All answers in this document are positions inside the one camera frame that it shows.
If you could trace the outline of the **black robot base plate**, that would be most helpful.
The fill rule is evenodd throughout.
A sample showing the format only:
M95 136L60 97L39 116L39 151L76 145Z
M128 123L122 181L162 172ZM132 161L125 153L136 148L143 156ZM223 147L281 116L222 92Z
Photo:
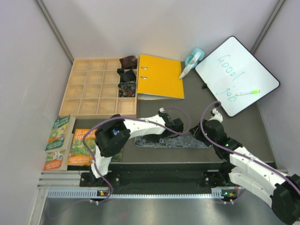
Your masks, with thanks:
M111 164L108 172L100 169L81 174L81 187L107 187L107 181L114 188L129 184L193 184L200 187L234 187L229 173L233 166L223 163L144 163Z

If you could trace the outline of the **grey blue patterned tie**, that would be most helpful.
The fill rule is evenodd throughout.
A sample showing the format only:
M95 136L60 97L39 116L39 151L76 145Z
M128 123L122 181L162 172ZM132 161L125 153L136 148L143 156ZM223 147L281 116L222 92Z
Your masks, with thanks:
M174 138L160 138L158 142L148 141L142 136L135 138L135 145L144 148L176 148L176 149L207 149L203 142L193 136L177 136Z

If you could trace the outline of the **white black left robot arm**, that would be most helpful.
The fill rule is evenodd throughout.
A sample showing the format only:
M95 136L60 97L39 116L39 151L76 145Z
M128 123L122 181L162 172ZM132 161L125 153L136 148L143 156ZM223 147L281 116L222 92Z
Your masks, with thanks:
M121 152L127 141L138 136L149 136L152 142L181 133L184 124L181 119L171 119L169 114L159 112L157 115L140 119L119 119L119 114L112 116L95 131L95 154L91 165L90 180L96 186L106 182L108 166L113 156Z

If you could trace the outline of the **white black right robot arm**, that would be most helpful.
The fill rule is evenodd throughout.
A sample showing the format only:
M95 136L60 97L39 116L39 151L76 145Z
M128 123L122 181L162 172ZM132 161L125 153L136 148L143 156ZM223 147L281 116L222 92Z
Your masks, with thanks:
M222 116L213 113L190 129L192 136L225 160L219 181L236 184L263 200L286 225L300 220L300 177L280 172L251 154L240 142L227 136Z

